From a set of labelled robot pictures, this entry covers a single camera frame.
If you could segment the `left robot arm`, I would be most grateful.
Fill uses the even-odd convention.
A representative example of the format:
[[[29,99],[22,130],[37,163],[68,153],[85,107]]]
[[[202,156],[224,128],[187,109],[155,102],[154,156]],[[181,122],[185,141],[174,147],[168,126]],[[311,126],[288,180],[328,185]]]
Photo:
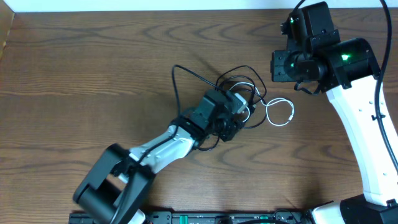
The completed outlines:
[[[230,141],[243,128],[247,101],[208,90],[199,105],[179,114],[166,132],[137,147],[107,147],[73,194],[95,223],[144,223],[140,207],[156,174],[198,148],[212,134]]]

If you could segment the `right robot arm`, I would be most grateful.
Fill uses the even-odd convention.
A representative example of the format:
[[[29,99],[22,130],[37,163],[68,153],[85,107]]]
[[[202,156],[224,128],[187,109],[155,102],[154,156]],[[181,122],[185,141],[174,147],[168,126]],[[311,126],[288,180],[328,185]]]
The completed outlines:
[[[348,135],[359,166],[361,195],[311,208],[303,223],[396,223],[397,132],[382,90],[386,63],[363,38],[342,41],[326,2],[298,3],[280,26],[284,50],[272,53],[273,82],[301,91],[316,82]]]

